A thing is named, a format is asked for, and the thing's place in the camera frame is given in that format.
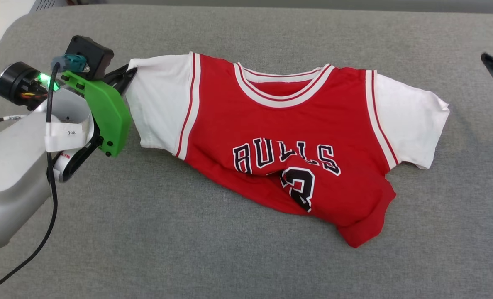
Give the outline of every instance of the chicago bulls jersey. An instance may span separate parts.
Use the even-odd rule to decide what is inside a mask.
[[[201,54],[133,59],[127,100],[142,146],[275,210],[377,236],[402,161],[430,167],[449,114],[434,93],[326,64],[264,74]]]

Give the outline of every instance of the white sleeve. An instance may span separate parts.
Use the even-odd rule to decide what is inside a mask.
[[[377,121],[395,160],[394,165],[389,162],[390,168],[406,161],[428,169],[449,116],[448,104],[430,91],[405,85],[375,71],[372,76]]]
[[[161,148],[185,159],[194,122],[190,114],[196,117],[198,110],[198,103],[192,103],[195,57],[198,54],[131,59],[129,70],[138,72],[126,97],[142,147]]]

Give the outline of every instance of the green plastic bracket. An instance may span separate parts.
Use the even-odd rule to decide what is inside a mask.
[[[117,157],[127,143],[132,123],[129,108],[123,102],[123,97],[114,87],[103,81],[88,81],[70,71],[63,73],[62,80],[84,94],[91,114],[101,130],[103,145],[99,146],[99,149],[108,156]]]

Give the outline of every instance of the neckline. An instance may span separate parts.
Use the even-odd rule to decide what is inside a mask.
[[[334,66],[326,64],[322,68],[315,68],[309,72],[302,72],[297,74],[267,74],[256,72],[247,68],[243,68],[241,63],[234,63],[235,78],[239,87],[251,100],[271,108],[288,108],[302,104],[309,100],[313,95],[324,85],[328,76],[330,76]],[[269,93],[265,93],[255,87],[251,82],[265,83],[265,82],[310,82],[292,95],[287,96],[275,96]]]

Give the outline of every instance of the led light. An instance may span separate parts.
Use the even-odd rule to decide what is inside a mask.
[[[40,73],[38,75],[38,81],[46,88],[49,88],[49,83],[51,83],[51,77],[47,74]],[[59,90],[59,88],[60,88],[59,83],[55,81],[55,86],[53,87],[53,90],[57,91]]]

